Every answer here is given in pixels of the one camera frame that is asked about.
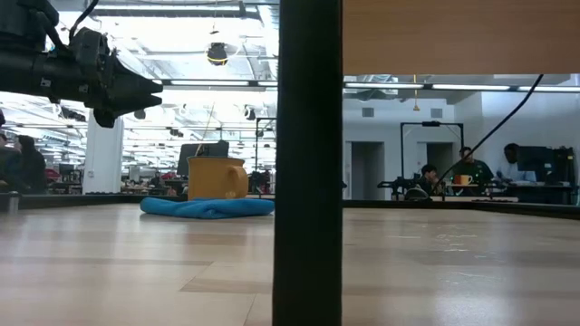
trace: door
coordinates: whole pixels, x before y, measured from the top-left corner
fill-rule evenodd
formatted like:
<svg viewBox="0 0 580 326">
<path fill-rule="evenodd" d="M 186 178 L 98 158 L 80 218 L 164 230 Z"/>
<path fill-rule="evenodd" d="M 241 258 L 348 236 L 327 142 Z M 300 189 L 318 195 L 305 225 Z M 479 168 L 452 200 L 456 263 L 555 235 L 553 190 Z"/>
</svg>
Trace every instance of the door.
<svg viewBox="0 0 580 326">
<path fill-rule="evenodd" d="M 354 200 L 384 200 L 384 143 L 352 142 L 352 192 Z"/>
<path fill-rule="evenodd" d="M 343 149 L 343 182 L 346 188 L 343 189 L 343 199 L 351 199 L 353 192 L 353 144 L 350 141 L 344 143 Z"/>
<path fill-rule="evenodd" d="M 453 143 L 427 143 L 427 163 L 434 165 L 442 174 L 453 165 Z"/>
</svg>

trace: black cable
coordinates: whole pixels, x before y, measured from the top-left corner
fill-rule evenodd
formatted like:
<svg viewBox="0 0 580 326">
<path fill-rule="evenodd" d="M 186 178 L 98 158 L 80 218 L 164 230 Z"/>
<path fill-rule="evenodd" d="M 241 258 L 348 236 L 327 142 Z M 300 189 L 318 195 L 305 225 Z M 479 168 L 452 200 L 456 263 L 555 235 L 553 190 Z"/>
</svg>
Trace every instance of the black cable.
<svg viewBox="0 0 580 326">
<path fill-rule="evenodd" d="M 483 139 L 481 139 L 479 143 L 466 156 L 472 155 L 479 147 L 481 147 L 484 141 L 488 140 L 488 138 L 491 137 L 491 135 L 493 135 L 496 131 L 498 131 L 498 129 L 501 128 L 501 126 L 503 126 L 506 122 L 508 122 L 508 120 L 511 117 L 513 117 L 514 114 L 516 114 L 519 111 L 519 109 L 521 109 L 524 106 L 524 104 L 526 104 L 527 100 L 529 100 L 529 97 L 532 96 L 532 93 L 534 93 L 534 91 L 536 90 L 537 85 L 542 81 L 542 78 L 544 78 L 544 74 L 540 74 L 539 76 L 537 76 L 536 81 L 527 92 L 526 97 L 494 129 L 492 129 Z M 459 163 L 461 163 L 461 161 L 463 161 L 463 158 L 461 158 L 459 161 L 453 164 L 451 168 L 448 168 L 447 171 L 445 171 L 445 173 L 443 173 L 440 176 L 439 181 L 437 181 L 435 186 L 433 186 L 433 188 L 431 189 L 430 196 L 433 195 L 435 189 L 437 189 L 437 187 L 441 184 L 443 179 L 450 173 L 450 171 L 454 169 Z"/>
<path fill-rule="evenodd" d="M 82 23 L 82 21 L 89 14 L 92 13 L 92 11 L 94 10 L 94 7 L 96 7 L 98 3 L 99 3 L 99 0 L 92 0 L 91 4 L 84 10 L 84 12 L 82 12 L 82 14 L 79 16 L 79 18 L 77 18 L 76 22 L 74 22 L 74 25 L 72 26 L 71 31 L 69 31 L 69 44 L 73 41 L 74 32 L 76 32 L 76 28 L 79 26 L 80 23 Z"/>
<path fill-rule="evenodd" d="M 36 19 L 38 19 L 38 22 L 41 24 L 46 34 L 51 39 L 51 41 L 53 41 L 54 47 L 57 50 L 68 52 L 69 49 L 66 46 L 64 46 L 63 41 L 61 41 L 61 38 L 58 36 L 58 33 L 54 29 L 54 26 L 51 25 L 51 22 L 46 16 L 46 14 L 43 12 L 35 12 L 35 14 Z"/>
</svg>

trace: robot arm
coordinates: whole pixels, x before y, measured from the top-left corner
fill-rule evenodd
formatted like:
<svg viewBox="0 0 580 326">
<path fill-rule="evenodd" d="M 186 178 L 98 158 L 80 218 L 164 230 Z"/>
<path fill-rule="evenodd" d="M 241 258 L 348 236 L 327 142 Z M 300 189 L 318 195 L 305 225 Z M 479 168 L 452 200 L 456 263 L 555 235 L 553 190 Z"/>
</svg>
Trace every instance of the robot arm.
<svg viewBox="0 0 580 326">
<path fill-rule="evenodd" d="M 160 105 L 163 86 L 125 68 L 107 37 L 88 28 L 64 45 L 48 0 L 0 1 L 0 91 L 81 101 L 112 128 L 121 115 Z M 46 36 L 55 47 L 44 52 Z"/>
</svg>

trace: wooden panel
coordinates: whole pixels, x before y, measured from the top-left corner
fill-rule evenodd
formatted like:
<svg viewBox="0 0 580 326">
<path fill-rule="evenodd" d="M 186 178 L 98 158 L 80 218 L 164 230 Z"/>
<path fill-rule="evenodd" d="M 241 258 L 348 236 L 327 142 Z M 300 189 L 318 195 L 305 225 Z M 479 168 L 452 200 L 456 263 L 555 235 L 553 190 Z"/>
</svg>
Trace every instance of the wooden panel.
<svg viewBox="0 0 580 326">
<path fill-rule="evenodd" d="M 580 72 L 579 0 L 344 0 L 344 74 Z"/>
</svg>

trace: blue fabric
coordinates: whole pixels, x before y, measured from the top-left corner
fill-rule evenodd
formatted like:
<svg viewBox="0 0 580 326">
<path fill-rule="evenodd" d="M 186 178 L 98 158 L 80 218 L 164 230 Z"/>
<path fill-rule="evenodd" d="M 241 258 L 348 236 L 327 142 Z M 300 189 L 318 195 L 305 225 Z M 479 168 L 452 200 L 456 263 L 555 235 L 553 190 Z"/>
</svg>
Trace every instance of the blue fabric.
<svg viewBox="0 0 580 326">
<path fill-rule="evenodd" d="M 274 202 L 263 199 L 195 199 L 188 202 L 147 197 L 141 210 L 149 214 L 188 218 L 233 218 L 265 216 L 274 212 Z"/>
</svg>

